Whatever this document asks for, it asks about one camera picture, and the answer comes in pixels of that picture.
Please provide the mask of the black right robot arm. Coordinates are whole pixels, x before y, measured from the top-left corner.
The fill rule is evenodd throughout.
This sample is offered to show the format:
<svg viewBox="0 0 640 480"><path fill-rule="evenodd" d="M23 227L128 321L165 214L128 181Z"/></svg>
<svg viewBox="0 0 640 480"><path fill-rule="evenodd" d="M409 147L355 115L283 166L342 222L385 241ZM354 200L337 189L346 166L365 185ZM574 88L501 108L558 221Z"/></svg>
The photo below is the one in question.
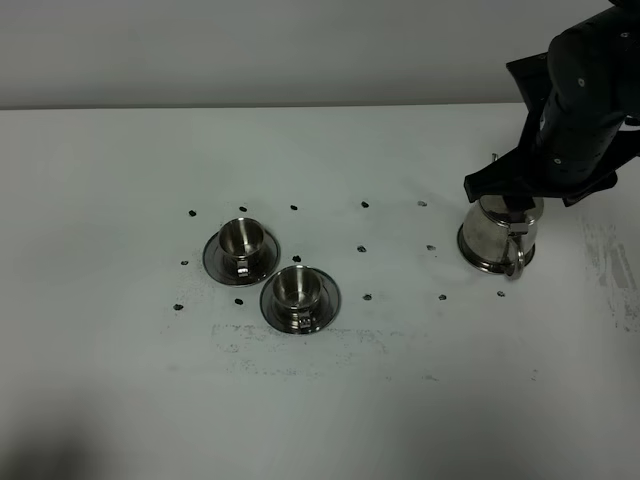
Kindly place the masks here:
<svg viewBox="0 0 640 480"><path fill-rule="evenodd" d="M528 114L517 146L464 179L469 202L497 195L572 206L613 188L639 155L639 4L610 8L555 36L548 50L507 63Z"/></svg>

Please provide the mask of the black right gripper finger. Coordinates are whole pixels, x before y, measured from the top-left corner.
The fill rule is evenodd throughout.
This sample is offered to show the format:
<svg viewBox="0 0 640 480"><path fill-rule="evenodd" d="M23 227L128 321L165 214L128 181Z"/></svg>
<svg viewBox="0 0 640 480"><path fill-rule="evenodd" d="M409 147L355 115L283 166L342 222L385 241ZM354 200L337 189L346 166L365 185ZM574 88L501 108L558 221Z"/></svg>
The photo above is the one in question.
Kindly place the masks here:
<svg viewBox="0 0 640 480"><path fill-rule="evenodd" d="M509 223L529 223L529 211L535 208L535 201L527 196L503 196L505 215Z"/></svg>
<svg viewBox="0 0 640 480"><path fill-rule="evenodd" d="M464 179L469 202L488 195L534 197L538 155L529 148L516 147Z"/></svg>

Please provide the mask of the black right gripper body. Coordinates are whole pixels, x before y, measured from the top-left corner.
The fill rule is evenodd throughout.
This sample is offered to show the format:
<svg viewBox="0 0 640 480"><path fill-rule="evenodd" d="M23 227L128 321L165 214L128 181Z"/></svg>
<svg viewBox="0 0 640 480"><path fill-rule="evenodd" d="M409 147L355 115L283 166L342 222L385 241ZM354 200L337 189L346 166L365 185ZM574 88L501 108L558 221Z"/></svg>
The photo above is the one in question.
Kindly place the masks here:
<svg viewBox="0 0 640 480"><path fill-rule="evenodd" d="M639 156L639 96L627 98L611 66L546 55L507 64L528 115L518 145L505 156L505 194L560 198L571 206L611 189L616 171Z"/></svg>

